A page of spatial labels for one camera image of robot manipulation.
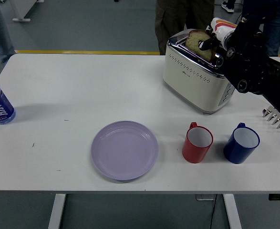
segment shoe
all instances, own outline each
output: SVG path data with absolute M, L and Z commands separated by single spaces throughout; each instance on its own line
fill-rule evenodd
M 226 1 L 222 2 L 221 7 L 222 7 L 225 11 L 227 11 L 227 13 L 234 13 L 234 6 L 233 6 L 232 8 L 230 8 L 230 7 L 228 6 L 228 2 L 226 2 Z

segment floor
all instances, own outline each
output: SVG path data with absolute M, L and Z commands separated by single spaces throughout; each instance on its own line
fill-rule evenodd
M 27 14 L 31 22 L 13 22 L 9 0 L 1 4 L 17 52 L 157 54 L 154 32 L 156 0 L 45 0 Z M 235 13 L 215 1 L 215 16 L 236 22 Z M 0 229 L 48 227 L 55 194 L 0 193 Z M 268 194 L 235 195 L 243 229 L 280 229 L 280 201 Z M 62 229 L 210 228 L 214 201 L 195 195 L 68 195 Z M 218 195 L 213 229 L 229 229 L 224 201 Z

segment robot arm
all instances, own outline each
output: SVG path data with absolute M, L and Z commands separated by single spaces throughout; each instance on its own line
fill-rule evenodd
M 225 27 L 221 28 L 216 21 Z M 217 38 L 219 57 L 215 65 L 224 76 L 240 93 L 263 95 L 280 113 L 280 62 L 266 55 L 268 38 L 245 18 L 230 28 L 223 22 L 213 19 L 209 29 L 212 39 L 199 42 L 199 48 L 210 48 Z

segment bread slice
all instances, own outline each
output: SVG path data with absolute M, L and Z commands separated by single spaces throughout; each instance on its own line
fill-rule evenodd
M 199 41 L 206 41 L 210 39 L 211 36 L 205 32 L 204 30 L 192 30 L 189 32 L 187 40 L 186 40 L 186 47 L 190 49 L 195 54 L 199 55 L 201 58 L 203 58 L 206 61 L 211 61 L 212 59 L 212 50 L 206 50 L 202 51 L 198 47 Z

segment plate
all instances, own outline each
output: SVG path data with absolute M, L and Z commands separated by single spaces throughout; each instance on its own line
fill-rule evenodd
M 119 121 L 105 126 L 91 145 L 91 159 L 105 176 L 131 180 L 148 172 L 158 156 L 158 142 L 144 125 Z

